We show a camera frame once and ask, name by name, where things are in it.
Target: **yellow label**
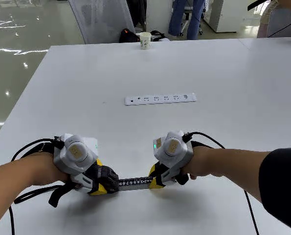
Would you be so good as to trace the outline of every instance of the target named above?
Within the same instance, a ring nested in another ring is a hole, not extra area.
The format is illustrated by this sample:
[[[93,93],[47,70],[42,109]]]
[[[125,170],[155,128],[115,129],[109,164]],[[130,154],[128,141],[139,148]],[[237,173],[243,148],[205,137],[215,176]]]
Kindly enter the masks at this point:
[[[75,159],[78,159],[82,156],[82,152],[76,145],[73,145],[72,147],[70,147],[69,151],[75,157]]]
[[[157,148],[161,147],[161,139],[160,138],[156,140],[156,147]]]
[[[170,145],[169,145],[169,147],[168,147],[168,152],[170,152],[170,153],[175,153],[175,150],[176,150],[178,144],[179,144],[178,141],[176,141],[176,140],[171,140],[171,141],[170,141]]]

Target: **black cable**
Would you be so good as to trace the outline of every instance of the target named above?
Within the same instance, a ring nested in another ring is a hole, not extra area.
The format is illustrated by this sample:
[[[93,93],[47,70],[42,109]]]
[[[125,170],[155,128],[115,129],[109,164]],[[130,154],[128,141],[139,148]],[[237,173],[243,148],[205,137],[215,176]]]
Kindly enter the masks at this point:
[[[15,153],[15,155],[13,156],[12,161],[14,161],[16,159],[16,157],[18,156],[18,154],[20,154],[22,151],[24,151],[26,148],[36,144],[36,143],[40,143],[40,142],[46,142],[46,141],[49,141],[49,142],[53,142],[54,140],[53,139],[39,139],[39,140],[36,140],[36,141],[33,141],[29,144],[27,144],[26,146],[22,147],[20,150],[17,151],[17,153]]]
[[[15,235],[14,214],[13,214],[12,207],[9,207],[8,210],[9,210],[9,216],[10,216],[10,225],[12,227],[12,235]]]
[[[15,155],[13,156],[11,162],[13,162],[13,161],[16,159],[16,157],[17,157],[17,156],[18,156],[22,151],[24,151],[26,148],[28,148],[28,147],[30,147],[30,146],[36,144],[36,143],[45,142],[45,141],[53,142],[53,141],[55,141],[55,140],[53,140],[53,139],[39,139],[39,140],[33,141],[33,142],[27,144],[26,146],[22,147],[20,150],[18,150],[17,153],[15,153]],[[12,228],[12,235],[15,235],[15,223],[14,223],[14,214],[13,214],[12,206],[10,206],[10,207],[8,208],[8,210],[9,210],[9,217],[10,217],[10,225],[11,225],[11,228]]]
[[[182,139],[183,139],[184,142],[188,142],[188,141],[191,140],[191,138],[192,138],[193,135],[201,135],[201,136],[204,136],[204,137],[208,138],[209,140],[213,141],[214,143],[216,143],[218,146],[220,146],[220,148],[225,149],[225,147],[221,143],[219,143],[215,139],[211,138],[210,136],[208,136],[207,134],[204,134],[202,132],[191,132],[191,133],[188,133],[188,134],[184,134],[183,137],[182,137]],[[245,190],[244,190],[244,193],[245,193],[245,197],[246,197],[246,200],[247,200],[249,212],[250,212],[251,217],[252,217],[252,221],[253,221],[253,224],[254,224],[254,228],[255,228],[255,231],[256,231],[256,235],[259,235],[258,228],[257,228],[257,224],[256,224],[256,220],[255,220],[254,213],[253,213],[253,209],[252,209],[252,205],[251,205],[251,202],[250,202],[249,197],[248,197],[248,193]]]
[[[42,194],[42,193],[51,191],[53,189],[60,188],[61,186],[62,185],[54,185],[54,186],[49,186],[49,187],[44,187],[44,188],[38,188],[38,189],[32,190],[30,192],[26,192],[23,195],[20,195],[19,197],[17,197],[14,200],[14,203],[15,204],[18,204],[18,203],[24,202],[24,201],[26,201],[26,200],[28,200],[30,198],[33,198],[35,196],[38,196],[38,195]]]
[[[269,35],[269,36],[268,36],[268,38],[270,38],[271,36],[275,35],[276,33],[279,33],[280,31],[282,31],[282,30],[286,29],[286,28],[287,28],[287,27],[289,27],[290,25],[291,25],[291,23],[290,23],[290,24],[288,24],[287,26],[285,26],[284,28],[282,28],[282,29],[280,29],[280,30],[278,30],[278,31],[274,32],[274,33],[273,33],[273,34],[271,34],[271,35]]]

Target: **white table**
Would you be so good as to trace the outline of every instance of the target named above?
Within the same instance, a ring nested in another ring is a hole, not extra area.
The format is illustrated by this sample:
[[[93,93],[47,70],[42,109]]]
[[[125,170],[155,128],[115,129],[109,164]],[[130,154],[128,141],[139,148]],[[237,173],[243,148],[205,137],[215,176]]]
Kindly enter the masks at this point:
[[[198,101],[123,103],[127,95],[183,92]],[[51,47],[0,130],[0,164],[30,141],[75,133],[97,138],[100,159],[121,178],[145,176],[156,162],[152,140],[179,129],[228,148],[291,146],[291,39]],[[56,209],[49,196],[13,207],[18,235],[255,234],[243,191],[224,177],[111,196],[73,191]],[[261,235],[291,235],[251,202]],[[0,234],[9,233],[6,214]]]

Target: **human hand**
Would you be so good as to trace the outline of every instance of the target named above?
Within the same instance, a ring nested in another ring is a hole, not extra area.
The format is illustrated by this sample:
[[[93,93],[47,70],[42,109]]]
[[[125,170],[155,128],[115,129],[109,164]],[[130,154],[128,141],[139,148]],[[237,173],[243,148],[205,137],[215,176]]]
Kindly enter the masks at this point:
[[[41,152],[28,155],[19,161],[25,169],[31,170],[31,185],[42,186],[56,181],[67,181],[68,175],[53,163],[53,154]]]
[[[192,180],[195,180],[197,176],[206,176],[209,174],[214,176],[222,176],[214,171],[210,151],[212,151],[212,149],[208,147],[194,147],[194,155],[191,161],[182,168],[182,173],[189,173]]]

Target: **paper cup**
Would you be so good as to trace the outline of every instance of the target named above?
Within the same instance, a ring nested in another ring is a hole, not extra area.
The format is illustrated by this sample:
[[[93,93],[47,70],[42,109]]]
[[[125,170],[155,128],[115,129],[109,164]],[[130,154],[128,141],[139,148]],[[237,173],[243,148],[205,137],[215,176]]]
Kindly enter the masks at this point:
[[[148,48],[150,48],[151,33],[149,33],[149,32],[140,33],[140,42],[141,42],[141,48],[143,50],[147,50]]]

